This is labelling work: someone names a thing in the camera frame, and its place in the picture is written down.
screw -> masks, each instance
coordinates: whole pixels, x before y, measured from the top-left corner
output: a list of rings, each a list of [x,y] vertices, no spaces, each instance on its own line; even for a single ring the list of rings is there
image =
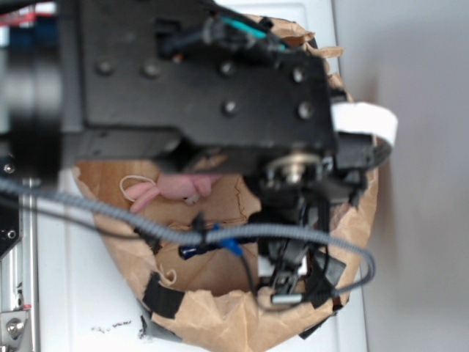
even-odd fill
[[[295,67],[292,72],[293,81],[301,83],[306,79],[306,72],[303,67]]]
[[[8,231],[7,237],[8,237],[10,240],[12,240],[13,238],[16,237],[16,231],[14,231],[14,230]]]
[[[235,101],[228,100],[222,105],[223,113],[227,116],[235,116],[238,112],[238,107]]]
[[[7,164],[3,166],[3,171],[5,171],[7,174],[12,174],[13,172],[15,172],[15,165]]]
[[[17,318],[13,318],[7,323],[7,332],[10,335],[18,336],[23,332],[23,328],[23,322]]]
[[[230,77],[236,72],[236,66],[233,61],[225,61],[220,65],[220,73],[222,76]]]
[[[308,101],[303,101],[298,106],[298,115],[302,120],[309,120],[314,113],[313,104],[309,103]]]
[[[291,173],[287,175],[286,182],[290,185],[295,185],[301,181],[301,174]]]
[[[141,71],[145,77],[155,79],[161,74],[161,67],[156,62],[156,59],[147,59]]]
[[[116,70],[116,62],[111,57],[100,57],[96,60],[95,69],[102,76],[110,76]]]

brown paper bag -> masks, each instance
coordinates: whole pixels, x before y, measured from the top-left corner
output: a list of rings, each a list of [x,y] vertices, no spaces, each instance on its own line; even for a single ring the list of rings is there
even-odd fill
[[[339,49],[310,50],[307,45],[314,34],[298,25],[275,20],[274,26],[282,37],[302,45],[311,54],[337,55]],[[340,77],[330,76],[330,85],[343,87]],[[127,175],[142,175],[156,180],[158,169],[149,161],[86,162],[75,169],[75,179],[85,197],[128,209],[130,202],[119,190],[119,181]],[[357,246],[365,247],[372,228],[377,201],[377,171],[369,174],[369,189],[357,209],[342,205],[331,217],[331,235]],[[209,223],[236,226],[247,222],[252,213],[260,209],[259,201],[246,188],[239,175],[223,176],[213,185],[208,198],[194,206],[184,202],[158,197],[142,215],[176,230],[186,230],[193,218],[203,210]],[[129,237],[137,237],[133,229],[122,222],[95,217],[98,229],[105,229]],[[153,272],[160,274],[165,287],[185,291],[174,318],[163,318],[153,313],[152,320],[175,333],[182,341],[214,352],[262,352],[288,340],[305,329],[324,321],[333,313],[333,304],[347,303],[348,294],[334,303],[328,300],[315,309],[302,304],[285,312],[266,312],[260,309],[251,293],[245,272],[238,258],[225,249],[208,252],[181,260],[177,246],[161,243],[155,255],[147,243],[103,236],[120,273],[140,301]],[[256,244],[243,245],[246,259],[256,277]],[[330,255],[347,266],[339,287],[351,283],[360,264],[360,258],[343,249],[331,247]],[[259,300],[268,305],[269,291],[259,291]]]

pink stuffed toy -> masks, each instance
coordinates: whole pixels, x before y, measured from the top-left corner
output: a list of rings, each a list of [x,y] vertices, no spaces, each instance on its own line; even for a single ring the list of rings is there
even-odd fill
[[[196,204],[200,196],[208,197],[212,192],[212,184],[220,175],[165,175],[160,174],[157,182],[147,177],[129,175],[120,180],[120,189],[126,199],[133,202],[132,213],[143,210],[159,195],[173,200],[184,200],[186,204]],[[146,182],[138,183],[124,190],[125,180],[134,178]]]

white wall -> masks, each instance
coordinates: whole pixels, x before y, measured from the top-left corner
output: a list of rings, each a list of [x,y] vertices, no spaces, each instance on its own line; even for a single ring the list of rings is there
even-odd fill
[[[400,122],[370,243],[369,351],[469,351],[469,2],[334,9],[350,91]]]

